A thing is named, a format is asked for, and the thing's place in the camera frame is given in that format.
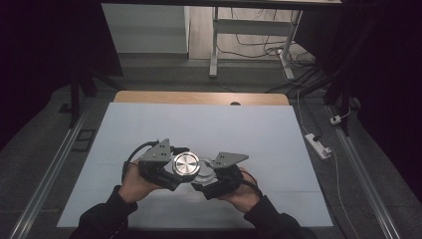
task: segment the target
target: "wooden table edge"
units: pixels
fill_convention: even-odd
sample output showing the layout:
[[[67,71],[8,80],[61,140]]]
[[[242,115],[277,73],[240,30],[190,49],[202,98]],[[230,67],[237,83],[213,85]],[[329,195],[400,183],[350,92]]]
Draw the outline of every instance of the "wooden table edge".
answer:
[[[282,94],[254,93],[199,93],[199,92],[148,92],[121,91],[115,103],[223,105],[239,103],[241,106],[289,106]]]

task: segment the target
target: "white power strip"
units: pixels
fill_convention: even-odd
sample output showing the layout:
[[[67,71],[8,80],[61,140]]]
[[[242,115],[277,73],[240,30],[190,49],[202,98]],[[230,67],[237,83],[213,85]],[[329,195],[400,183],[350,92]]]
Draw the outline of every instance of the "white power strip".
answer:
[[[315,135],[313,133],[305,135],[308,143],[314,148],[319,158],[327,159],[331,157],[331,149],[329,147],[323,147],[319,140],[314,141],[314,137]]]

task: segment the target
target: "hand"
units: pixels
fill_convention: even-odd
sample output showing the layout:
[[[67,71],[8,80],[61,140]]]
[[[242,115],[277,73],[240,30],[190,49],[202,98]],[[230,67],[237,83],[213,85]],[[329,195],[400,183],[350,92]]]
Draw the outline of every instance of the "hand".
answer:
[[[241,171],[248,172],[243,167],[240,167],[239,169]],[[242,172],[242,174],[243,174],[243,179],[256,184],[255,183],[256,180],[254,180],[255,178],[251,177],[248,173]],[[255,192],[255,190],[245,184],[241,184],[240,187],[236,189],[235,191],[225,194],[223,196],[220,196],[218,197],[218,199],[225,200],[232,203],[236,209],[238,209],[239,211],[243,213],[249,212],[255,206],[255,204],[257,204],[260,201],[260,197]]]
[[[127,204],[139,201],[146,197],[151,191],[162,187],[147,182],[139,174],[139,161],[135,160],[127,167],[127,173],[124,177],[123,184],[118,191],[123,201]]]

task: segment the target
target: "black sleeve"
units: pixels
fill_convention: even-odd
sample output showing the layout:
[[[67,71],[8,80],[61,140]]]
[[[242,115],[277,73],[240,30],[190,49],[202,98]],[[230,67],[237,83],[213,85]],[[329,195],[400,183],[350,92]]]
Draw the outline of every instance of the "black sleeve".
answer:
[[[127,230],[127,216],[137,210],[137,204],[126,204],[116,186],[106,203],[98,204],[80,218],[71,239],[123,238]]]
[[[286,213],[279,214],[267,196],[261,198],[244,217],[257,228],[260,238],[305,238],[298,221]]]

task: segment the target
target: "floor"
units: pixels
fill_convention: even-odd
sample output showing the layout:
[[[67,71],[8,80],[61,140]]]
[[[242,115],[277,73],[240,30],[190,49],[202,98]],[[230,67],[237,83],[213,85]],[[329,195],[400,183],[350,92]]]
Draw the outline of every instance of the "floor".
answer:
[[[248,15],[248,19],[254,18],[254,14],[256,12]],[[260,42],[262,39],[259,37],[255,40]],[[237,44],[235,41],[236,39],[232,39],[233,45]],[[242,49],[244,48],[239,47],[232,51],[243,51]],[[242,53],[260,53],[259,50],[254,51],[248,50]],[[145,91],[264,93],[269,89],[279,87],[271,93],[285,94],[295,86],[287,85],[288,82],[283,78],[278,61],[239,61],[239,59],[222,61],[219,63],[218,78],[209,79],[209,62],[203,60],[208,59],[206,55],[209,55],[206,50],[203,53],[197,52],[196,60],[120,55],[124,79],[115,78],[115,80],[130,90]],[[308,69],[293,68],[294,73],[298,76]],[[316,73],[309,79],[309,82],[318,81],[319,77],[320,73]],[[116,93],[116,90],[100,81],[96,81],[96,85],[99,93],[94,98],[94,104],[82,126],[84,131],[99,129],[107,105],[112,102]],[[358,238],[385,238],[355,172],[350,166],[349,158],[339,143],[335,128],[328,122],[330,114],[327,111],[327,106],[321,100],[324,90],[314,92],[300,100],[299,103],[295,97],[290,99],[297,118],[300,119],[301,116],[303,118],[303,123],[298,120],[298,123],[304,126],[303,134],[306,134],[306,130],[315,133],[321,132],[320,141],[335,150],[336,160],[332,158],[322,161],[307,145],[334,224],[329,228],[313,228],[313,232],[322,239],[357,238],[351,227],[353,225]],[[55,91],[48,105],[23,127],[0,152],[0,178],[2,178],[0,181],[0,238],[7,238],[10,235],[26,203],[68,133],[70,115],[60,113],[60,108],[63,104],[69,103],[69,87]],[[330,108],[332,111],[337,111],[335,106]],[[351,112],[349,116],[349,131],[350,138],[385,202],[401,238],[422,238],[421,203],[415,198],[388,157],[360,125],[356,118],[356,111]],[[73,150],[70,151],[27,238],[67,238],[72,233],[73,229],[57,228],[56,224],[88,156],[89,147],[90,143],[83,140],[73,144]],[[338,191],[340,191],[341,201],[349,220],[344,214]],[[204,235],[198,232],[190,234],[190,237],[232,238],[237,234],[209,233]],[[168,233],[153,234],[151,232],[151,237],[168,238],[169,235]]]

